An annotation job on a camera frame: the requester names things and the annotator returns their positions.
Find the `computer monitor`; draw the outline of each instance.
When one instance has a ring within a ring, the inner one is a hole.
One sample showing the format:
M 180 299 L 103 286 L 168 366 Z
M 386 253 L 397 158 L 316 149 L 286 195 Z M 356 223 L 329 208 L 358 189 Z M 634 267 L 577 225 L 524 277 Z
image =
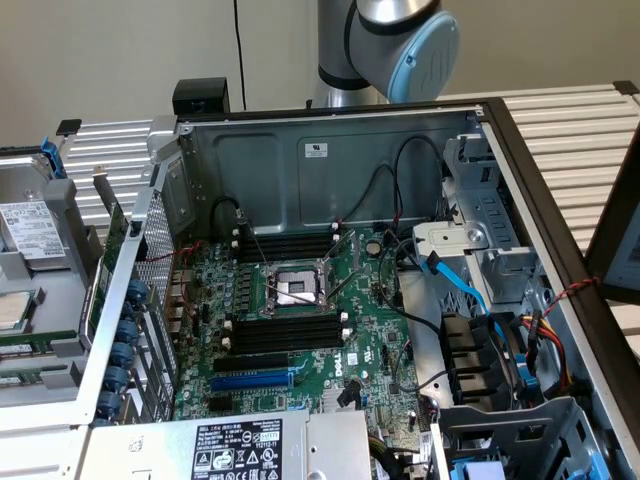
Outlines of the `computer monitor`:
M 640 125 L 586 254 L 605 298 L 640 305 Z

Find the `motherboard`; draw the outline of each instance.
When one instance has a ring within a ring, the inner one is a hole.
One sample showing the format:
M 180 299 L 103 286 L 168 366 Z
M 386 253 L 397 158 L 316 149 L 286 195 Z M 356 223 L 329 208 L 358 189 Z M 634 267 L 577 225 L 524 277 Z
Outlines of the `motherboard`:
M 383 234 L 343 236 L 340 245 L 334 236 L 326 261 L 246 262 L 231 246 L 203 244 L 174 272 L 174 420 L 361 409 L 370 434 L 387 445 L 419 445 L 417 396 L 392 379 L 409 336 L 406 320 L 381 298 L 382 289 L 394 291 L 390 259 L 378 279 Z M 398 382 L 415 384 L 412 356 L 400 361 Z

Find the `blue pcie slot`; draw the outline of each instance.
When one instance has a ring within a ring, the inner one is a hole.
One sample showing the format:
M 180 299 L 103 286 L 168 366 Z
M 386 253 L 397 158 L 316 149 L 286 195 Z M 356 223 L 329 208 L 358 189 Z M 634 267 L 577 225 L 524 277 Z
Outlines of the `blue pcie slot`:
M 268 372 L 232 375 L 228 377 L 213 377 L 211 390 L 245 390 L 250 388 L 288 387 L 291 386 L 293 375 L 288 370 L 271 370 Z

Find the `metal mesh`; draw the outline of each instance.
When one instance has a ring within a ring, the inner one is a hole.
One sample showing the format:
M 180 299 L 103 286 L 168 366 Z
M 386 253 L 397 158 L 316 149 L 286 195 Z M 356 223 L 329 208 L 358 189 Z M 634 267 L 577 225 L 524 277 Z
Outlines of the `metal mesh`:
M 149 212 L 147 214 L 147 225 L 144 231 L 144 237 L 149 246 L 147 258 L 158 258 L 173 252 L 173 240 L 169 231 L 169 222 L 167 214 L 164 210 L 162 196 L 156 191 L 153 194 Z M 173 258 L 167 256 L 155 262 L 138 262 L 136 268 L 140 279 L 147 285 L 153 285 L 158 289 L 160 302 L 164 305 L 169 288 L 171 262 Z

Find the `power supply label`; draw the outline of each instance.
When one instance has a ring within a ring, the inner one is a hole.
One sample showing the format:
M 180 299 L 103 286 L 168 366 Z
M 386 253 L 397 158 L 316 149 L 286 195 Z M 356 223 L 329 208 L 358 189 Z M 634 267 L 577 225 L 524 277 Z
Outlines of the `power supply label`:
M 64 257 L 58 231 L 44 202 L 5 203 L 0 205 L 0 214 L 25 259 Z
M 281 419 L 198 427 L 192 480 L 281 478 Z

